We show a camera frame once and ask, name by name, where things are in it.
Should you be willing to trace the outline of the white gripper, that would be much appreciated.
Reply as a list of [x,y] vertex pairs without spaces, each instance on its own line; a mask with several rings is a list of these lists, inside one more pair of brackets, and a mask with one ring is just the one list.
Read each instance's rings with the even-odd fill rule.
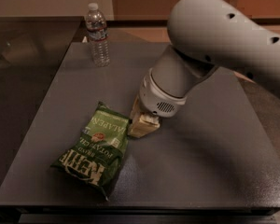
[[161,126],[158,117],[173,117],[186,103],[186,100],[186,97],[175,98],[160,89],[153,80],[152,69],[149,69],[140,85],[139,96],[136,96],[133,102],[130,114],[132,124],[129,127],[128,135],[141,138],[155,132]]

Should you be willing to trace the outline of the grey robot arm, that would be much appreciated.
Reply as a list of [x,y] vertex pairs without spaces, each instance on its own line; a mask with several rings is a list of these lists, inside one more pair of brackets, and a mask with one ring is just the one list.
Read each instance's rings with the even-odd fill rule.
[[224,0],[180,0],[167,33],[170,44],[148,69],[134,100],[128,135],[155,132],[190,91],[219,67],[235,71],[280,99],[280,34],[250,20]]

